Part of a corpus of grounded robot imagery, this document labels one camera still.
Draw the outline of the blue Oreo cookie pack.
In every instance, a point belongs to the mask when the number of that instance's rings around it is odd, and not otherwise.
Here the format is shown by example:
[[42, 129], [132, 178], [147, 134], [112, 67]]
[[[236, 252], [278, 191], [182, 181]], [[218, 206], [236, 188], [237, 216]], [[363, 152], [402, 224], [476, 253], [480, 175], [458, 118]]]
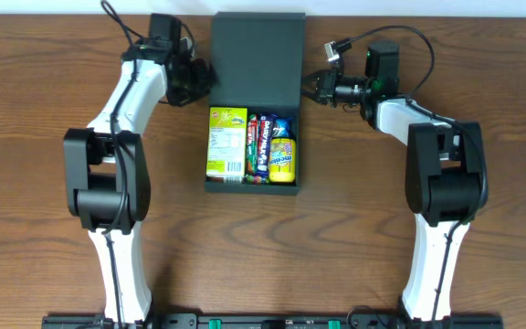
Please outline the blue Oreo cookie pack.
[[292, 118], [277, 118], [274, 122], [274, 127], [272, 130], [273, 138], [290, 138], [292, 136], [291, 132]]

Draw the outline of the black box with lid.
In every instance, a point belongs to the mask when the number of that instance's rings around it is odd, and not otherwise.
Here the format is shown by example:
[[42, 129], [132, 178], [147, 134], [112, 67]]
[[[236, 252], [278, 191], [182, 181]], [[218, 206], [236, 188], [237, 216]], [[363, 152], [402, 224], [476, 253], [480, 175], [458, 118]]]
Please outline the black box with lid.
[[207, 180], [205, 190], [217, 193], [295, 195], [299, 187], [300, 87], [306, 16], [302, 13], [220, 12], [212, 21], [211, 59], [215, 84], [211, 107], [247, 108], [251, 114], [292, 118], [296, 142], [296, 179], [268, 185], [220, 184]]

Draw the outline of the purple Dairy Milk bar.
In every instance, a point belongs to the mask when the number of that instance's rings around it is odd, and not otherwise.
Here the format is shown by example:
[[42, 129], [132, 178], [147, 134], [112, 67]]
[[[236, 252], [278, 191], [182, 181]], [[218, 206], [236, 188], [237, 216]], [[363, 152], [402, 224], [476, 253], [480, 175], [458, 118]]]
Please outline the purple Dairy Milk bar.
[[259, 118], [256, 174], [262, 177], [268, 177], [269, 174], [270, 145], [277, 118], [276, 114], [262, 114]]

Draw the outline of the yellow round candy tub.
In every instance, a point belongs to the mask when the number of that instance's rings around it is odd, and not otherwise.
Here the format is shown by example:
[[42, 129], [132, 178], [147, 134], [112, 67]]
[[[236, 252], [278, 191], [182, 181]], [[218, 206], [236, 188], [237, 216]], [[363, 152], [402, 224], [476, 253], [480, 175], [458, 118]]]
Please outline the yellow round candy tub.
[[273, 139], [268, 164], [272, 183], [293, 183], [296, 179], [296, 142], [290, 138]]

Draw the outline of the green yellow snack box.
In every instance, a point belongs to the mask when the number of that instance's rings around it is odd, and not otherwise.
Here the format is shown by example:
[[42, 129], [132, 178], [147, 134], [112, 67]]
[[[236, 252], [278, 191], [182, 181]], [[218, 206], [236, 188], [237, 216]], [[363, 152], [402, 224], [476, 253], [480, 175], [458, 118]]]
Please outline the green yellow snack box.
[[245, 175], [247, 108], [211, 107], [205, 174]]

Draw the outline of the red KitKat bar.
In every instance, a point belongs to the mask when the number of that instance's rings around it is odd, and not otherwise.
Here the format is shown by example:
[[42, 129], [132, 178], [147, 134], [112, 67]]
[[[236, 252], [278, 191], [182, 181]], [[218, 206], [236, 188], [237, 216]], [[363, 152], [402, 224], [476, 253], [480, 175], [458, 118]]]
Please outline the red KitKat bar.
[[258, 117], [251, 114], [247, 123], [247, 174], [253, 175], [257, 170], [258, 159]]

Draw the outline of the colourful gummy candy bag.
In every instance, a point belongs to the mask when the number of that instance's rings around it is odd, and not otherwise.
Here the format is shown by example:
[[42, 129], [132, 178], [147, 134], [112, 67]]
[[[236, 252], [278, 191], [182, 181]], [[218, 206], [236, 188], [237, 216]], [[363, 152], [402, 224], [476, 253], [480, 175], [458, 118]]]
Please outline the colourful gummy candy bag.
[[245, 182], [249, 185], [268, 185], [270, 180], [266, 176], [261, 175], [245, 175]]

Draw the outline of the brown white snack box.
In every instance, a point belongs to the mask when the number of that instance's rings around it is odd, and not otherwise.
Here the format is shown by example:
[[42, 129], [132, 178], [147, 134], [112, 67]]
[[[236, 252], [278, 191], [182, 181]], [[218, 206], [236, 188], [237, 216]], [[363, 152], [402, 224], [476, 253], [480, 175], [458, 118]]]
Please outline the brown white snack box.
[[231, 175], [231, 176], [209, 176], [208, 181], [220, 184], [242, 184], [244, 177], [240, 175]]

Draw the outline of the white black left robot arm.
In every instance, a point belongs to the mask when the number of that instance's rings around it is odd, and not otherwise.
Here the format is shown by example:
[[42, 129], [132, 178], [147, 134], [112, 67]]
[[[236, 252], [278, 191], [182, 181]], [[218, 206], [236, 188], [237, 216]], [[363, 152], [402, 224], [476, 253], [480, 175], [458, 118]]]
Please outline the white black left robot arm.
[[134, 328], [146, 325], [153, 302], [142, 265], [151, 202], [142, 136], [158, 104], [183, 107], [207, 96], [213, 72], [196, 57], [194, 36], [179, 18], [153, 14], [143, 36], [109, 16], [128, 47], [101, 112], [64, 136], [67, 203], [99, 257], [106, 301], [100, 327]]

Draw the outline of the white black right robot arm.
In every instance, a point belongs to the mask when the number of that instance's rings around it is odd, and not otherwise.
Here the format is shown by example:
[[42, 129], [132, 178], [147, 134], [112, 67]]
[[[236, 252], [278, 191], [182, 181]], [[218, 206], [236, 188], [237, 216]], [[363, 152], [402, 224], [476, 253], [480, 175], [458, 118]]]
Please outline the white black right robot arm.
[[364, 75], [345, 75], [343, 54], [351, 46], [349, 38], [325, 44], [330, 66], [303, 78], [303, 83], [315, 85], [305, 95], [322, 105], [357, 105], [373, 129], [405, 145], [405, 198], [415, 215], [416, 239], [409, 279], [392, 323], [449, 328], [460, 245], [489, 193], [480, 126], [436, 114], [401, 93], [399, 47], [394, 42], [371, 44]]

